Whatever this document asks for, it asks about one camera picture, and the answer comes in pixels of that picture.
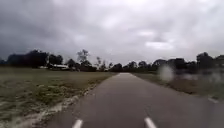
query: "sky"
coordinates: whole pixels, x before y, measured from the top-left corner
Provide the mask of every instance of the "sky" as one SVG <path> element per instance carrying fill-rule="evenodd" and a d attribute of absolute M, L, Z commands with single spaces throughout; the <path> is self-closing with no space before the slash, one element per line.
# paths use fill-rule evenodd
<path fill-rule="evenodd" d="M 107 62 L 224 54 L 222 0 L 0 0 L 0 57 L 33 49 Z"/>

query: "grass field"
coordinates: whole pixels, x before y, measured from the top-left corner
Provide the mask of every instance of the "grass field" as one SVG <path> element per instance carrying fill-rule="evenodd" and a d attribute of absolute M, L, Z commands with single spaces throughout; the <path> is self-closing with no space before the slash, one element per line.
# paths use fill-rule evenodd
<path fill-rule="evenodd" d="M 157 75 L 135 73 L 135 76 L 188 94 L 209 96 L 213 99 L 224 99 L 224 82 L 209 81 L 208 77 L 189 80 L 175 77 L 172 81 L 162 81 Z"/>
<path fill-rule="evenodd" d="M 40 112 L 114 75 L 106 72 L 0 68 L 0 120 Z"/>

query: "dry grass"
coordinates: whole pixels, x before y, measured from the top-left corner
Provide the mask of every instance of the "dry grass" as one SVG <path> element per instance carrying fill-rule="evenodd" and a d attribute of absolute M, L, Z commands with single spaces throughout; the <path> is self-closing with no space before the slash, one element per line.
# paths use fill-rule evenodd
<path fill-rule="evenodd" d="M 103 72 L 47 71 L 0 68 L 0 120 L 40 112 L 64 98 L 83 95 L 102 80 L 114 75 Z"/>
<path fill-rule="evenodd" d="M 208 77 L 201 77 L 197 80 L 189 80 L 175 77 L 170 82 L 162 81 L 157 75 L 153 74 L 134 74 L 142 79 L 170 87 L 176 91 L 188 94 L 204 95 L 214 99 L 224 99 L 224 82 L 209 81 Z"/>

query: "vegetation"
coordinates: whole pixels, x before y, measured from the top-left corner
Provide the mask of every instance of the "vegetation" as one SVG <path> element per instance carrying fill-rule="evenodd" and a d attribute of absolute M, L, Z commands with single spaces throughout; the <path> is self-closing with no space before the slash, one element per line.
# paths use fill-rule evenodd
<path fill-rule="evenodd" d="M 106 61 L 100 57 L 96 58 L 96 64 L 92 64 L 88 60 L 89 56 L 89 52 L 83 49 L 77 53 L 77 61 L 72 58 L 65 61 L 62 55 L 33 50 L 26 54 L 9 55 L 7 60 L 0 59 L 0 66 L 4 67 L 0 68 L 0 120 L 10 120 L 11 117 L 21 114 L 39 112 L 66 97 L 82 95 L 93 83 L 113 75 L 106 72 L 133 72 L 140 78 L 178 91 L 224 98 L 222 83 L 212 83 L 215 86 L 211 86 L 208 84 L 209 82 L 203 82 L 201 79 L 188 80 L 181 77 L 164 82 L 157 75 L 153 75 L 157 74 L 164 65 L 168 65 L 177 76 L 186 73 L 208 74 L 214 69 L 219 69 L 217 71 L 222 73 L 224 55 L 212 58 L 204 52 L 196 56 L 197 61 L 186 62 L 184 58 L 171 58 L 168 60 L 157 59 L 153 63 L 131 61 L 124 66 L 111 62 L 106 65 Z M 63 64 L 67 65 L 71 71 L 79 72 L 37 69 Z"/>
<path fill-rule="evenodd" d="M 197 79 L 185 79 L 177 76 L 171 81 L 163 81 L 158 75 L 154 74 L 134 73 L 134 75 L 176 91 L 194 95 L 205 95 L 214 99 L 224 99 L 224 82 L 213 81 L 211 76 L 201 75 Z"/>
<path fill-rule="evenodd" d="M 83 95 L 114 75 L 29 68 L 0 68 L 0 120 L 42 111 L 64 98 Z"/>

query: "tree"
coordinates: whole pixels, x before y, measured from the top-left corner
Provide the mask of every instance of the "tree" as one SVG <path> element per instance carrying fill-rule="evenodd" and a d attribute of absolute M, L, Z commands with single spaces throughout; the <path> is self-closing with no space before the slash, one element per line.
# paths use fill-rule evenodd
<path fill-rule="evenodd" d="M 56 56 L 54 54 L 50 54 L 48 61 L 50 64 L 62 64 L 63 58 L 61 55 Z"/>
<path fill-rule="evenodd" d="M 7 63 L 10 66 L 15 67 L 25 67 L 27 62 L 25 61 L 25 56 L 21 54 L 11 54 L 8 56 Z"/>
<path fill-rule="evenodd" d="M 111 69 L 113 67 L 113 63 L 109 64 L 109 69 Z"/>
<path fill-rule="evenodd" d="M 156 71 L 158 70 L 159 67 L 165 65 L 166 63 L 167 63 L 166 60 L 158 59 L 152 64 L 152 70 Z"/>
<path fill-rule="evenodd" d="M 115 64 L 112 68 L 111 68 L 112 72 L 122 72 L 122 65 L 120 63 Z"/>
<path fill-rule="evenodd" d="M 177 70 L 186 69 L 186 62 L 183 58 L 176 58 L 174 64 Z"/>
<path fill-rule="evenodd" d="M 77 53 L 78 55 L 78 60 L 80 63 L 87 61 L 87 57 L 89 56 L 89 52 L 85 49 Z"/>
<path fill-rule="evenodd" d="M 97 66 L 97 68 L 99 69 L 100 65 L 101 65 L 101 58 L 100 57 L 96 57 L 97 63 L 95 64 Z"/>
<path fill-rule="evenodd" d="M 45 66 L 47 56 L 48 54 L 46 52 L 42 52 L 38 50 L 30 51 L 29 53 L 24 55 L 27 66 L 33 67 L 33 68 Z"/>
<path fill-rule="evenodd" d="M 57 64 L 62 64 L 63 62 L 63 57 L 61 55 L 57 56 Z"/>
<path fill-rule="evenodd" d="M 100 70 L 101 72 L 104 72 L 105 69 L 106 69 L 106 61 L 104 60 L 103 63 L 102 63 L 102 65 L 100 66 L 99 70 Z"/>
<path fill-rule="evenodd" d="M 213 58 L 207 52 L 197 55 L 197 64 L 199 69 L 209 69 L 213 67 Z"/>
<path fill-rule="evenodd" d="M 215 66 L 218 68 L 224 67 L 224 55 L 219 55 L 214 59 Z"/>
<path fill-rule="evenodd" d="M 66 64 L 68 65 L 69 68 L 73 68 L 76 65 L 73 59 L 69 59 Z"/>
<path fill-rule="evenodd" d="M 145 61 L 140 61 L 140 62 L 138 63 L 138 67 L 139 67 L 139 68 L 146 68 L 146 67 L 147 67 L 147 63 L 146 63 Z"/>
<path fill-rule="evenodd" d="M 195 61 L 187 62 L 187 73 L 196 73 L 197 72 L 197 63 Z"/>
<path fill-rule="evenodd" d="M 0 66 L 5 66 L 6 65 L 6 61 L 0 58 Z"/>

